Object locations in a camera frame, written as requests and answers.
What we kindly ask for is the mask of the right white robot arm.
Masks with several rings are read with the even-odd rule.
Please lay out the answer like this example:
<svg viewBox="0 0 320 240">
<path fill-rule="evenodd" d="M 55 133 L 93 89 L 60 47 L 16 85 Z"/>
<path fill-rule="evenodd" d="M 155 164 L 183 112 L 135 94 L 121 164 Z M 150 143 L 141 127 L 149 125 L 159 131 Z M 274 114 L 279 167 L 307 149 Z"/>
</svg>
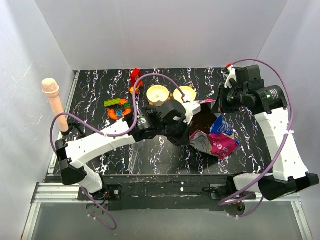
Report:
<svg viewBox="0 0 320 240">
<path fill-rule="evenodd" d="M 211 111 L 235 113 L 240 107 L 248 108 L 263 132 L 272 161 L 262 173 L 229 177 L 225 186 L 228 197 L 218 204 L 232 204 L 232 199 L 244 192 L 260 193 L 272 201 L 318 185 L 318 175 L 309 172 L 297 149 L 292 131 L 293 110 L 284 93 L 286 88 L 266 87 L 258 65 L 238 68 L 229 63 L 222 72 L 227 79 L 219 86 Z"/>
</svg>

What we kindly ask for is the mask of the clear plastic scoop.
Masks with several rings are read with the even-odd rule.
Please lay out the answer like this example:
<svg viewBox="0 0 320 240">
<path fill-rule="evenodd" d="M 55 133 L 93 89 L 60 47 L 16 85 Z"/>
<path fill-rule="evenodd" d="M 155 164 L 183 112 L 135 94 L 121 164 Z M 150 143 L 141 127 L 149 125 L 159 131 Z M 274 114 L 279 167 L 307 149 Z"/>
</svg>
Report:
<svg viewBox="0 0 320 240">
<path fill-rule="evenodd" d="M 130 174 L 134 173 L 135 166 L 137 163 L 137 158 L 138 158 L 139 152 L 143 149 L 144 142 L 145 142 L 144 140 L 141 140 L 139 142 L 136 142 L 136 143 L 130 145 L 132 148 L 132 155 L 129 159 L 129 165 L 128 165 L 128 169 L 127 169 L 127 171 Z"/>
</svg>

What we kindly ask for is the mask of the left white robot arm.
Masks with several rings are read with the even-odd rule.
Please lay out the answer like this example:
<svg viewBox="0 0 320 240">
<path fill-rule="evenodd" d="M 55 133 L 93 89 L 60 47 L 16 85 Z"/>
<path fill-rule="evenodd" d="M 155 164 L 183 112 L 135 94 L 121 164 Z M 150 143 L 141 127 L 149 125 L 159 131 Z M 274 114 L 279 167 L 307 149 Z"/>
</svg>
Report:
<svg viewBox="0 0 320 240">
<path fill-rule="evenodd" d="M 78 184 L 95 200 L 103 199 L 106 185 L 102 177 L 88 167 L 88 162 L 117 148 L 156 136 L 166 137 L 175 146 L 187 146 L 193 116 L 200 111 L 198 103 L 170 100 L 161 106 L 145 106 L 99 133 L 75 141 L 57 140 L 55 149 L 62 183 L 65 186 Z"/>
</svg>

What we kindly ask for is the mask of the pink pet food bag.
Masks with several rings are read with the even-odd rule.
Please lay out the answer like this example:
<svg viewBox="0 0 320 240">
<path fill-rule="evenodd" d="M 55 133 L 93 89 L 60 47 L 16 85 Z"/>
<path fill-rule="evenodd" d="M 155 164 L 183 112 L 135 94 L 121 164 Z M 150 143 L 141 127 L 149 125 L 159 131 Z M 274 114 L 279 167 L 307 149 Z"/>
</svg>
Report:
<svg viewBox="0 0 320 240">
<path fill-rule="evenodd" d="M 189 142 L 196 150 L 225 159 L 239 146 L 233 127 L 222 115 L 211 112 L 213 99 L 198 100 L 200 112 L 192 118 Z"/>
</svg>

